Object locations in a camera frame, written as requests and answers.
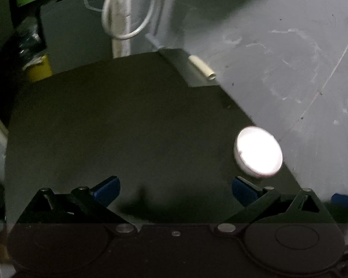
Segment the white cable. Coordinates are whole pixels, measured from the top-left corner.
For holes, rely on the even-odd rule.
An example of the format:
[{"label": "white cable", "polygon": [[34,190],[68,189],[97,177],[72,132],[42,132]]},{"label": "white cable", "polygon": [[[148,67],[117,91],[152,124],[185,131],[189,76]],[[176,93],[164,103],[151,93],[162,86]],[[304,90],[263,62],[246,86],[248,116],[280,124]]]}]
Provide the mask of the white cable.
[{"label": "white cable", "polygon": [[95,8],[95,7],[93,7],[93,6],[90,6],[88,0],[84,0],[84,4],[85,4],[85,7],[86,7],[87,9],[94,10],[94,11],[99,11],[100,13],[102,12],[101,9]]},{"label": "white cable", "polygon": [[112,30],[112,25],[110,23],[110,17],[112,13],[112,0],[105,0],[102,8],[102,26],[106,33],[108,33],[112,38],[116,40],[128,40],[130,38],[138,35],[151,20],[153,11],[155,9],[156,0],[151,0],[149,4],[149,9],[146,18],[143,20],[142,24],[133,32],[128,34],[114,34]]}]

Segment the screw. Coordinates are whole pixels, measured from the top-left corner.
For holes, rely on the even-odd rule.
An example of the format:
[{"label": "screw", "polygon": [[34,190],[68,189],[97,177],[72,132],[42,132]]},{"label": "screw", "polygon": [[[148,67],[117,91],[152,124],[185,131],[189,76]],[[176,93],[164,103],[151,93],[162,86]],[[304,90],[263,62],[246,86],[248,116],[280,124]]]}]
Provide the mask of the screw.
[{"label": "screw", "polygon": [[119,233],[130,233],[134,231],[134,226],[132,224],[118,224],[116,231]]},{"label": "screw", "polygon": [[234,224],[220,224],[218,230],[223,233],[232,233],[236,230],[236,227]]},{"label": "screw", "polygon": [[179,231],[173,231],[171,233],[171,235],[173,235],[173,236],[180,236],[180,232]]}]

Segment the white bowl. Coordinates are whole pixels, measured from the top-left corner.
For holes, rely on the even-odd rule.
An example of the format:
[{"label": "white bowl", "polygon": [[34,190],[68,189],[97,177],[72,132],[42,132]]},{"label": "white bowl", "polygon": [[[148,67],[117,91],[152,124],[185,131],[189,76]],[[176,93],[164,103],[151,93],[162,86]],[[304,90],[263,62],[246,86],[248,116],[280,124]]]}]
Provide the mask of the white bowl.
[{"label": "white bowl", "polygon": [[253,177],[270,177],[282,166],[282,150],[277,140],[260,127],[244,128],[233,148],[240,168]]}]

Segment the dark tabletop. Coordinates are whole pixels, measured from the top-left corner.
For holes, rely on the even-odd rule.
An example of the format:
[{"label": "dark tabletop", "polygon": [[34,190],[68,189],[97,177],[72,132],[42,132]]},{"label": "dark tabletop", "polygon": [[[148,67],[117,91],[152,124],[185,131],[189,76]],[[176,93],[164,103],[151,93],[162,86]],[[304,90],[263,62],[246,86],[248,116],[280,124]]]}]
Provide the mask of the dark tabletop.
[{"label": "dark tabletop", "polygon": [[[111,175],[110,209],[133,221],[219,222],[241,206],[233,144],[253,123],[219,86],[188,87],[157,53],[107,60],[36,82],[18,97],[6,152],[7,220],[41,187],[56,193]],[[284,166],[258,181],[300,188]]]}]

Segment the blue object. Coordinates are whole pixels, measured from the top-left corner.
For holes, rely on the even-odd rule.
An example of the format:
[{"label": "blue object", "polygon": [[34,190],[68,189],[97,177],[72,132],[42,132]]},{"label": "blue object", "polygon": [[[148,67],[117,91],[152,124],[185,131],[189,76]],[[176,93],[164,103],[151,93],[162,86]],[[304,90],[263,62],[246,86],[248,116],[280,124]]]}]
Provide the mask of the blue object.
[{"label": "blue object", "polygon": [[244,207],[249,206],[259,198],[258,191],[254,190],[238,178],[233,179],[232,194]]},{"label": "blue object", "polygon": [[120,180],[112,176],[93,187],[93,198],[104,207],[108,207],[120,194]]},{"label": "blue object", "polygon": [[335,193],[331,197],[331,202],[348,209],[348,195]]}]

